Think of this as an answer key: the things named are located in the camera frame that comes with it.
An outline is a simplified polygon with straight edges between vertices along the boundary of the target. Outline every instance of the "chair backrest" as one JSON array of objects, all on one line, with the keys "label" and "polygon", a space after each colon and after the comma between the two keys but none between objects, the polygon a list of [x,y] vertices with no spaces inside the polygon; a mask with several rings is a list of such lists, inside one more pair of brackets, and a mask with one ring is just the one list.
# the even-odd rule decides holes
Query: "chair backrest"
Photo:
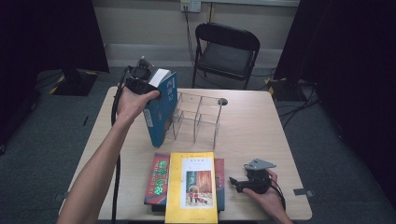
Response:
[{"label": "chair backrest", "polygon": [[195,29],[195,36],[198,45],[202,39],[236,49],[260,50],[260,41],[253,33],[214,22],[199,24]]}]

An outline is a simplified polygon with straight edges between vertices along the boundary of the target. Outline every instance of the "book cover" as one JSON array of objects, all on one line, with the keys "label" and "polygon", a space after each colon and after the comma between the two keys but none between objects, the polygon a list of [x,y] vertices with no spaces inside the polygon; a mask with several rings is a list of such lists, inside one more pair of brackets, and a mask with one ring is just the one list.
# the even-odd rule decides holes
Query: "book cover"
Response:
[{"label": "book cover", "polygon": [[[166,210],[170,156],[169,153],[156,152],[151,164],[144,204],[151,205],[152,212],[157,214],[164,215]],[[219,213],[225,209],[224,159],[215,158],[215,180]]]},{"label": "book cover", "polygon": [[213,152],[172,152],[165,223],[218,223]]},{"label": "book cover", "polygon": [[177,75],[166,69],[158,69],[150,85],[161,92],[160,99],[150,100],[143,110],[152,145],[160,147],[172,124],[177,104]]},{"label": "book cover", "polygon": [[144,204],[162,204],[166,206],[169,161],[169,153],[155,153],[151,164]]}]

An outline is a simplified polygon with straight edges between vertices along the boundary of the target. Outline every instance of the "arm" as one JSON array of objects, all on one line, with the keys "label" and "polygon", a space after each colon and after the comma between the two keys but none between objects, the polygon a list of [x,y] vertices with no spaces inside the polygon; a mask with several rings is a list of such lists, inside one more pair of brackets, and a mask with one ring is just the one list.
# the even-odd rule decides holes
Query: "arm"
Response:
[{"label": "arm", "polygon": [[[277,181],[277,174],[267,169],[268,174],[271,176],[272,180]],[[250,198],[260,204],[262,210],[268,216],[270,216],[278,224],[290,224],[292,223],[285,210],[283,209],[282,203],[280,201],[277,192],[269,188],[264,194],[257,194],[251,189],[244,188],[244,193],[246,193]]]},{"label": "arm", "polygon": [[111,183],[117,158],[134,119],[160,93],[136,95],[124,88],[118,117],[105,140],[78,174],[57,223],[96,223]]}]

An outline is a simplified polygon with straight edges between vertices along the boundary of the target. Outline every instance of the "wall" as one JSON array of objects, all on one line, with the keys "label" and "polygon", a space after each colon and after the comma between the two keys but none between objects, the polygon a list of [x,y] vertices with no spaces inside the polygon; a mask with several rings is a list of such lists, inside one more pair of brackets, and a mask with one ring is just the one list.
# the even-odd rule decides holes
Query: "wall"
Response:
[{"label": "wall", "polygon": [[[189,59],[187,23],[185,14],[180,12],[179,1],[94,0],[93,4],[110,61],[114,57],[123,60],[135,57],[121,53],[121,49],[131,46],[139,50],[142,46],[148,49],[174,49],[175,52],[182,52],[176,61]],[[195,46],[193,32],[198,24],[219,22],[255,34],[261,41],[264,54],[259,55],[258,64],[269,62],[274,65],[285,45],[296,9],[202,2],[201,13],[188,14],[192,45]]]}]

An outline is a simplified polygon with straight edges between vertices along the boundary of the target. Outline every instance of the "yellow book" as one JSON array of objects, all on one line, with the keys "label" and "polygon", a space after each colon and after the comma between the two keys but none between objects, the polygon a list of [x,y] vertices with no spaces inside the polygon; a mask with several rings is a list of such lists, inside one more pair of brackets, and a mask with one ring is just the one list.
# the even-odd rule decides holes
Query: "yellow book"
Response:
[{"label": "yellow book", "polygon": [[165,223],[218,223],[213,152],[173,152]]}]

